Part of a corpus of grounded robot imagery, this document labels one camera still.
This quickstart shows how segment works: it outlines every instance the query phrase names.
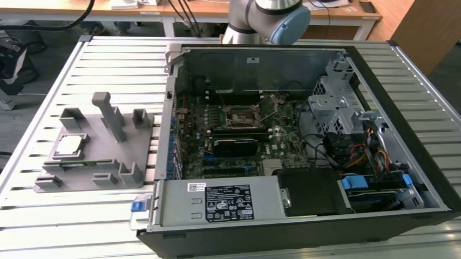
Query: power supply label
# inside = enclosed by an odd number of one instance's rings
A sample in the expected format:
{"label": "power supply label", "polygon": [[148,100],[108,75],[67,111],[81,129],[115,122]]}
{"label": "power supply label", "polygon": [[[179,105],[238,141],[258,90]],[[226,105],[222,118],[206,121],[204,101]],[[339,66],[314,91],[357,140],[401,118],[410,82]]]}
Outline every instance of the power supply label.
{"label": "power supply label", "polygon": [[204,200],[208,222],[254,219],[250,185],[206,187]]}

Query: green circuit board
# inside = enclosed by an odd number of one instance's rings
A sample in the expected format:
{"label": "green circuit board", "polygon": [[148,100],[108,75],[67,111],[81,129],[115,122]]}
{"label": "green circuit board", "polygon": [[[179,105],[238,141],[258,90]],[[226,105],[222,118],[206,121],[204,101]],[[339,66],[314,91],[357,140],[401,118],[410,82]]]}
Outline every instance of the green circuit board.
{"label": "green circuit board", "polygon": [[[264,159],[280,159],[284,168],[309,167],[306,147],[295,120],[299,100],[286,100],[282,94],[264,94],[255,105],[211,105],[204,97],[182,96],[178,99],[179,136],[182,147],[183,179],[262,176]],[[234,131],[255,128],[270,135],[256,143],[251,156],[214,156],[215,141],[239,139]]]}

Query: slotted metal table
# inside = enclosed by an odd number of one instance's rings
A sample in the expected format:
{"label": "slotted metal table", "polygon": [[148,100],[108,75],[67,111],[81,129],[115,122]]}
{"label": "slotted metal table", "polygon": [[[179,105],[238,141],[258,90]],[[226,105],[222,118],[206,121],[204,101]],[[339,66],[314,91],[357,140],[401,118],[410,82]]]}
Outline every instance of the slotted metal table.
{"label": "slotted metal table", "polygon": [[[96,91],[112,94],[121,112],[154,112],[148,165],[155,166],[164,99],[164,50],[170,43],[216,39],[93,37],[77,43],[16,151],[0,175],[0,258],[158,258],[128,226],[131,201],[152,190],[148,169],[140,189],[37,194],[33,181],[51,152],[65,107],[99,113]],[[383,42],[307,40],[305,45],[354,45],[429,153],[461,192],[461,119],[398,47]],[[371,108],[370,95],[361,87]],[[461,224],[454,219],[383,242],[271,251],[214,258],[458,258]]]}

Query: blue release latch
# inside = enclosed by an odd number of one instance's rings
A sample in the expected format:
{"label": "blue release latch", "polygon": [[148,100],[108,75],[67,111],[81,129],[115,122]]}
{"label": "blue release latch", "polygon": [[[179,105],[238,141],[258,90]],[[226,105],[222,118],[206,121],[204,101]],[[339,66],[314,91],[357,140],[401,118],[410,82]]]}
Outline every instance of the blue release latch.
{"label": "blue release latch", "polygon": [[147,201],[133,201],[131,203],[131,212],[144,212],[147,210]]}
{"label": "blue release latch", "polygon": [[362,175],[349,175],[341,180],[345,190],[367,188],[367,183],[365,176]]}
{"label": "blue release latch", "polygon": [[409,174],[403,174],[402,178],[403,178],[406,186],[409,187],[413,184],[410,175]]}

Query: motherboard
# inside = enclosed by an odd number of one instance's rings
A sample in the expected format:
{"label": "motherboard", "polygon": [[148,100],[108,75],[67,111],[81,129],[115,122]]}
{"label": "motherboard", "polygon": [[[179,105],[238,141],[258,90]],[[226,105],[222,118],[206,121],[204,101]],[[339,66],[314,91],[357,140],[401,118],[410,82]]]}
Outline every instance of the motherboard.
{"label": "motherboard", "polygon": [[286,93],[178,96],[182,178],[263,176],[309,167],[297,128],[305,102]]}

